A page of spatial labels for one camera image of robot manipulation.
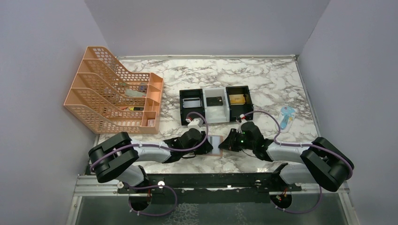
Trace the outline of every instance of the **wire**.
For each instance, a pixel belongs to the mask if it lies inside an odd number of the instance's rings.
[[[148,194],[146,195],[146,201],[149,202],[152,199],[151,189],[148,189]]]
[[[173,193],[173,195],[174,195],[174,205],[173,205],[173,207],[169,210],[169,211],[167,211],[167,212],[164,212],[164,213],[161,213],[161,214],[152,214],[152,213],[146,213],[146,212],[141,212],[141,211],[136,211],[136,210],[134,210],[133,209],[133,207],[131,206],[131,201],[130,201],[130,199],[129,199],[129,206],[130,206],[130,212],[135,212],[135,213],[137,213],[137,215],[145,215],[145,216],[151,216],[151,217],[162,217],[162,216],[165,216],[165,215],[167,215],[167,214],[169,214],[169,213],[171,213],[172,211],[174,211],[176,208],[177,208],[177,205],[178,205],[178,200],[177,200],[177,193],[174,191],[174,189],[172,188],[172,187],[170,187],[170,186],[167,186],[167,185],[152,185],[152,186],[147,186],[147,187],[133,187],[133,186],[130,186],[128,183],[125,183],[127,186],[129,186],[129,188],[131,188],[131,189],[134,189],[134,190],[145,190],[145,189],[149,189],[149,188],[158,188],[158,187],[163,187],[163,188],[167,188],[167,189],[169,189],[172,193]]]
[[[195,149],[199,148],[201,145],[203,145],[203,143],[204,143],[204,142],[207,140],[207,138],[208,138],[208,134],[209,134],[209,124],[207,123],[206,119],[205,119],[201,114],[199,114],[199,113],[197,113],[197,112],[190,112],[190,113],[188,113],[187,118],[189,118],[189,115],[191,115],[191,114],[196,114],[196,115],[198,115],[198,116],[203,120],[203,122],[204,122],[205,125],[206,125],[206,136],[205,136],[205,138],[202,140],[202,142],[199,143],[198,145],[196,145],[195,147],[192,147],[192,148],[189,148],[189,149],[173,149],[173,148],[169,148],[169,147],[166,147],[166,146],[161,146],[161,145],[158,145],[158,144],[138,144],[138,143],[137,143],[137,144],[128,144],[128,145],[125,145],[125,146],[123,146],[123,147],[120,147],[120,148],[118,148],[118,149],[116,149],[116,150],[113,150],[113,151],[111,151],[110,153],[108,153],[108,154],[104,155],[103,157],[99,158],[97,161],[95,161],[95,162],[90,166],[90,171],[91,171],[91,172],[94,172],[94,168],[95,168],[102,160],[106,159],[107,157],[109,157],[109,156],[111,156],[111,155],[117,153],[118,151],[122,151],[122,150],[124,150],[124,149],[128,149],[128,148],[131,148],[131,147],[138,147],[138,146],[142,146],[142,147],[156,147],[156,148],[166,149],[166,150],[169,150],[169,151],[180,151],[180,152],[192,151],[192,150],[195,150]]]
[[[347,177],[347,180],[350,179],[350,178],[352,177],[352,167],[351,167],[351,165],[347,162],[347,160],[345,160],[345,159],[344,159],[343,157],[341,157],[340,155],[338,155],[338,154],[336,154],[336,153],[330,151],[329,149],[326,149],[326,148],[323,148],[323,147],[321,147],[321,146],[314,145],[314,144],[294,144],[294,143],[282,143],[282,142],[277,141],[276,138],[281,134],[281,126],[279,125],[279,123],[278,123],[278,121],[275,119],[275,117],[273,117],[273,116],[272,116],[271,114],[269,114],[268,112],[263,111],[263,110],[254,110],[253,112],[248,112],[248,113],[246,113],[245,116],[250,115],[250,114],[253,114],[253,113],[258,113],[258,112],[259,112],[259,113],[264,113],[264,114],[266,114],[267,116],[271,117],[271,119],[272,119],[272,120],[276,123],[276,125],[278,126],[278,133],[274,136],[274,142],[275,142],[276,144],[283,145],[283,146],[290,146],[290,147],[313,147],[313,148],[320,149],[320,150],[322,150],[322,151],[324,151],[324,152],[327,152],[327,153],[333,155],[334,157],[340,159],[340,160],[341,160],[343,163],[345,163],[345,165],[348,167],[348,177]]]
[[[242,149],[242,152],[243,152],[244,154],[250,156],[250,157],[257,158],[256,156],[251,156],[251,155],[247,154],[243,149]]]
[[[275,208],[277,208],[277,209],[279,209],[279,210],[281,210],[281,211],[284,211],[284,212],[287,212],[287,213],[291,213],[291,214],[304,214],[304,213],[312,212],[312,211],[314,211],[315,209],[317,209],[317,208],[319,207],[319,204],[321,203],[321,201],[322,201],[322,187],[319,186],[319,198],[318,198],[318,201],[317,201],[317,203],[315,204],[315,206],[313,206],[313,207],[310,208],[309,210],[305,210],[305,211],[292,211],[292,210],[287,210],[287,209],[282,209],[282,208],[280,208],[279,206],[275,205],[275,203],[274,203],[273,201],[271,201],[271,203],[275,206]]]
[[[285,190],[283,190],[283,192],[280,195],[284,195],[286,197],[286,191],[287,191],[287,188],[285,188]]]

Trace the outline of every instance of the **orange mesh desk organizer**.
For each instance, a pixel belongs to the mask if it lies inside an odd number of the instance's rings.
[[[126,90],[146,97],[128,97]],[[159,132],[163,78],[154,73],[134,73],[105,47],[87,47],[64,102],[96,134],[157,134]],[[142,107],[143,111],[126,111]],[[148,120],[154,120],[148,126]]]

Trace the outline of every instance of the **black metal bar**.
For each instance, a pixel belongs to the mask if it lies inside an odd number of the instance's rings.
[[[258,192],[283,191],[283,187],[276,185],[271,179],[272,173],[178,173],[178,174],[148,174],[151,185],[163,181],[172,188],[254,188]],[[290,191],[301,191],[301,187],[289,186]],[[153,188],[152,193],[162,192],[162,189]],[[122,188],[120,194],[132,194],[134,190]]]
[[[195,190],[174,190],[178,197],[178,203],[270,203],[270,197],[267,192],[257,192],[255,188],[242,188],[233,190],[207,189]],[[132,202],[146,201],[147,197],[129,197]],[[163,194],[152,194],[151,204],[172,204],[174,195],[167,189]]]

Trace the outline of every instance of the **screw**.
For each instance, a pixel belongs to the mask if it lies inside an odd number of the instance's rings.
[[[256,180],[255,182],[254,182],[254,185],[255,186],[261,186],[261,180]]]
[[[116,186],[117,186],[118,189],[122,189],[124,187],[124,184],[123,184],[123,182],[120,181],[120,182],[117,183]]]

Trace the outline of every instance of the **small card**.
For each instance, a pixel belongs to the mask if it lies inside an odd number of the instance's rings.
[[[202,102],[200,98],[198,97],[192,97],[192,98],[184,98],[183,99],[183,108],[196,108],[196,107],[202,107]]]
[[[230,95],[230,103],[231,105],[244,105],[246,103],[244,94]]]
[[[206,98],[207,106],[221,106],[222,98],[220,97],[207,97]]]
[[[154,127],[155,126],[155,120],[148,120],[148,127]]]

